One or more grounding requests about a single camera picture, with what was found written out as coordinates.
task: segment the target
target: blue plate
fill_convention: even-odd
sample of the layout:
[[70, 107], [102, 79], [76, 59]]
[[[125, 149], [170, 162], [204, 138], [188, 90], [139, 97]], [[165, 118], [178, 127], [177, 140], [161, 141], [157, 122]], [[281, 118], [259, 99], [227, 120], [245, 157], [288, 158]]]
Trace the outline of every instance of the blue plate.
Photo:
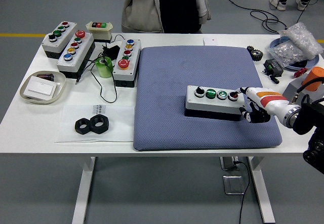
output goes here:
[[[270, 43], [270, 48], [273, 48], [275, 46], [277, 46], [279, 44], [279, 38], [275, 39], [274, 41], [272, 41]], [[319, 56], [316, 55], [314, 59], [311, 59], [311, 60], [307, 60], [307, 63], [305, 65], [305, 63], [302, 63], [302, 62], [297, 62], [295, 64], [292, 64], [292, 65], [289, 65], [289, 66], [286, 66], [285, 68], [287, 69], [291, 69], [291, 70], [294, 70], [294, 71], [298, 71], [300, 70], [301, 68], [307, 68], [307, 69], [310, 69], [310, 68], [313, 68], [314, 66], [316, 66], [318, 64], [318, 61], [319, 61]]]

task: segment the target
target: white table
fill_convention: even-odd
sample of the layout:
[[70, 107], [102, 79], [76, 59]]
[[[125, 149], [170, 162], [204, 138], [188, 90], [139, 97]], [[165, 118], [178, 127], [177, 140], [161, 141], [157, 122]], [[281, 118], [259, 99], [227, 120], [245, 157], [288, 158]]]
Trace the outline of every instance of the white table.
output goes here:
[[[201, 45], [203, 38], [215, 38], [220, 46], [242, 47], [253, 46], [261, 50], [264, 56], [261, 61], [255, 62], [260, 80], [264, 87], [273, 88], [283, 93], [288, 83], [293, 79], [293, 72], [285, 71], [280, 79], [280, 84], [274, 84], [262, 74], [265, 59], [270, 59], [267, 53], [269, 44], [278, 38], [278, 35], [234, 35], [234, 34], [124, 34], [125, 38], [140, 39], [142, 48], [155, 46]], [[92, 58], [101, 52], [101, 44], [96, 45]], [[319, 66], [324, 65], [320, 56]], [[42, 47], [37, 51], [22, 82], [32, 73], [49, 70], [58, 71], [56, 60], [49, 59]], [[114, 99], [112, 79], [100, 78], [104, 86], [104, 96], [108, 100]], [[114, 105], [134, 106], [136, 88], [117, 88], [118, 98]], [[249, 157], [251, 171], [254, 177], [262, 218], [265, 223], [274, 223], [270, 201], [266, 192], [261, 171], [261, 161], [267, 156], [299, 156], [307, 149], [308, 141], [313, 130], [306, 135], [299, 136], [292, 129], [283, 127], [279, 129], [282, 135], [282, 144], [275, 148], [267, 149], [225, 149], [225, 150], [183, 150], [183, 151], [154, 151], [137, 152], [132, 143], [71, 143], [55, 144], [56, 133], [59, 128], [61, 113], [64, 105], [98, 105], [105, 104], [99, 97], [99, 86], [93, 80], [90, 72], [85, 72], [79, 84], [75, 79], [67, 79], [66, 87], [61, 97], [49, 105], [27, 103], [17, 90], [10, 107], [0, 125], [0, 155], [15, 154], [51, 154], [77, 157], [81, 159], [84, 168], [76, 208], [72, 223], [83, 223], [91, 185], [92, 171], [95, 157], [100, 156], [247, 156]]]

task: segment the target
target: paper sheet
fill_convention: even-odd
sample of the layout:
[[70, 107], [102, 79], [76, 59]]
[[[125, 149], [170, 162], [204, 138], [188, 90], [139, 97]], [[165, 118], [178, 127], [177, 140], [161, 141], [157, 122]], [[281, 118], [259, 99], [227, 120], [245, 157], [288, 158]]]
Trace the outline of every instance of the paper sheet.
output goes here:
[[[108, 131], [102, 134], [89, 132], [77, 133], [75, 122], [79, 119], [90, 119], [96, 114], [107, 116]], [[73, 142], [132, 142], [134, 139], [134, 107], [114, 105], [64, 106], [56, 143]]]

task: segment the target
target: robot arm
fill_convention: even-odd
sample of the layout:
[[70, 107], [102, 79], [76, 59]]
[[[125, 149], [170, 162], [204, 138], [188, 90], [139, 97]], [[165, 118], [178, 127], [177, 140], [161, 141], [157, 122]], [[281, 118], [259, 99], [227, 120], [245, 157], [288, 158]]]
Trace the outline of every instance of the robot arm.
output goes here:
[[236, 93], [243, 93], [248, 96], [252, 112], [240, 108], [242, 116], [251, 123], [268, 122], [271, 115], [278, 117], [281, 124], [292, 128], [301, 107], [290, 104], [281, 94], [269, 88], [241, 87]]
[[324, 174], [324, 106], [319, 104], [322, 100], [310, 103], [306, 97], [306, 102], [302, 102], [299, 106], [269, 88], [241, 87], [232, 92], [232, 94], [239, 93], [248, 96], [252, 108], [251, 112], [240, 108], [242, 116], [248, 122], [268, 122], [271, 115], [275, 115], [282, 125], [292, 128], [299, 135], [308, 133], [316, 126], [317, 129], [308, 142], [308, 150], [304, 152], [303, 158]]

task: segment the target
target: beige jacket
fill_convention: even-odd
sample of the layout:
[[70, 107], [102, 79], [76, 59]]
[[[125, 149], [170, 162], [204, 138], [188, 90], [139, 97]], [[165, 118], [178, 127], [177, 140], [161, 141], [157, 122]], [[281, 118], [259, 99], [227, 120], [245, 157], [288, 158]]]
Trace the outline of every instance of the beige jacket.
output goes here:
[[[207, 0], [196, 0], [199, 23], [211, 19]], [[163, 33], [158, 0], [125, 0], [121, 17], [121, 30], [125, 33]]]

